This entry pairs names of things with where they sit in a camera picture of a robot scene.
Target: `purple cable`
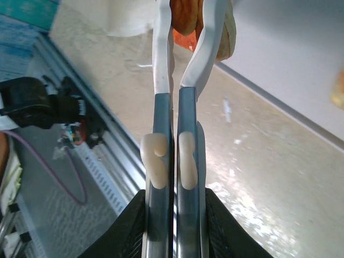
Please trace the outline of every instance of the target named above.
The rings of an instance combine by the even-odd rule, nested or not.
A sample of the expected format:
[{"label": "purple cable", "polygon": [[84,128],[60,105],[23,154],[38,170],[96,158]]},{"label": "purple cable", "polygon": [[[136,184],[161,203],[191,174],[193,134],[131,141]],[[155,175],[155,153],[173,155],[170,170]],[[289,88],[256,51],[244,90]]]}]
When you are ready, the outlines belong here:
[{"label": "purple cable", "polygon": [[1,131],[9,136],[12,136],[13,138],[17,139],[20,143],[22,143],[31,153],[32,155],[38,160],[39,163],[41,163],[41,165],[47,170],[47,172],[50,174],[50,176],[55,179],[56,183],[62,188],[62,190],[64,192],[66,192],[66,194],[73,199],[73,201],[75,201],[77,204],[79,205],[85,205],[87,203],[88,197],[87,197],[87,192],[86,192],[86,188],[84,185],[84,182],[81,179],[81,175],[79,173],[79,171],[76,169],[75,167],[75,163],[71,157],[71,154],[69,152],[69,150],[67,148],[65,148],[66,154],[67,154],[67,158],[71,163],[71,166],[74,170],[74,173],[77,176],[77,179],[79,181],[79,184],[81,186],[81,190],[82,190],[82,195],[83,195],[83,199],[84,200],[79,200],[77,197],[75,197],[75,195],[64,185],[64,183],[59,179],[59,177],[57,176],[57,174],[53,171],[53,169],[47,164],[47,162],[43,159],[43,157],[34,149],[34,147],[28,142],[26,141],[22,136],[20,136],[19,134],[13,132],[13,131]]}]

